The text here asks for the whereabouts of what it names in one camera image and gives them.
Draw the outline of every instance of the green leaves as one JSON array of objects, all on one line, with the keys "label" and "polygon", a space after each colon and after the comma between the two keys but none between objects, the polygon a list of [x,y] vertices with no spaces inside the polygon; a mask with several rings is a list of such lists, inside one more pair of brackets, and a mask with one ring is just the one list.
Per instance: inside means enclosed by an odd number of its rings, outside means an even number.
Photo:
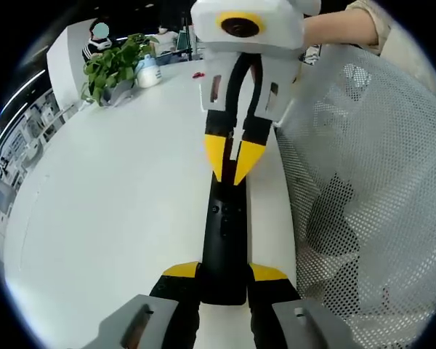
[{"label": "green leaves", "polygon": [[89,84],[84,82],[84,84],[82,85],[82,89],[81,89],[81,99],[92,103],[92,102],[94,102],[94,100],[86,93],[88,87],[89,87]]},{"label": "green leaves", "polygon": [[121,47],[105,50],[101,55],[93,57],[84,66],[88,83],[83,86],[83,92],[89,90],[93,100],[100,105],[100,99],[106,88],[114,88],[123,80],[134,80],[134,68],[146,54],[152,53],[149,41],[158,42],[153,37],[138,33],[128,36]]},{"label": "green leaves", "polygon": [[116,76],[118,74],[119,73],[116,72],[116,73],[111,74],[109,77],[107,77],[107,81],[106,81],[107,87],[113,88],[116,86],[116,84],[118,83]]}]

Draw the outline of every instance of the white bottle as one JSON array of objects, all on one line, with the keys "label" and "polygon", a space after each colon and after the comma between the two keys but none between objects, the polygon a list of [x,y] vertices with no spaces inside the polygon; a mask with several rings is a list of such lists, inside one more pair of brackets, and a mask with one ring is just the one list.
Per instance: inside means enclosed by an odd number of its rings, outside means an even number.
[{"label": "white bottle", "polygon": [[155,58],[150,55],[145,55],[145,58],[139,61],[135,73],[137,86],[144,89],[161,81],[160,67],[157,66]]}]

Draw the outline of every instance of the white shirt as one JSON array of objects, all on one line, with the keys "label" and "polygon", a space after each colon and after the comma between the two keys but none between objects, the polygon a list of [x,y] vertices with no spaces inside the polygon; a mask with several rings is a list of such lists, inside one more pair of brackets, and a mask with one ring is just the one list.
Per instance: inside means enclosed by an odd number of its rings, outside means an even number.
[{"label": "white shirt", "polygon": [[158,43],[154,42],[155,53],[161,55],[162,52],[171,51],[172,47],[176,47],[174,40],[178,37],[178,34],[173,31],[167,31],[165,34],[156,34],[155,39]]}]

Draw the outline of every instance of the gray mesh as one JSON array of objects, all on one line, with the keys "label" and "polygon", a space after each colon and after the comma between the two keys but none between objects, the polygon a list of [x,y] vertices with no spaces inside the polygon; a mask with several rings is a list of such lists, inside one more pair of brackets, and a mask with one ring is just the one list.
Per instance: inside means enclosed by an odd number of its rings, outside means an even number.
[{"label": "gray mesh", "polygon": [[297,289],[364,348],[407,348],[436,310],[436,98],[368,52],[323,50],[276,129]]}]

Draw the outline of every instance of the white desk surface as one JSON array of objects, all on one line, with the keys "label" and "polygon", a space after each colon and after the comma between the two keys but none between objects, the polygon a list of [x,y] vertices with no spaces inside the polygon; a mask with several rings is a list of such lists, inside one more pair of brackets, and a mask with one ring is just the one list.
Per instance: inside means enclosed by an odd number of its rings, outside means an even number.
[{"label": "white desk surface", "polygon": [[[80,348],[98,324],[168,267],[200,260],[211,167],[203,149],[203,62],[162,67],[161,84],[117,108],[78,112],[52,138],[14,204],[5,277],[52,349]],[[249,101],[247,77],[242,101]],[[240,103],[245,115],[247,103]],[[251,258],[295,284],[286,180],[274,133],[249,175]],[[254,348],[246,306],[202,305],[194,348]]]}]

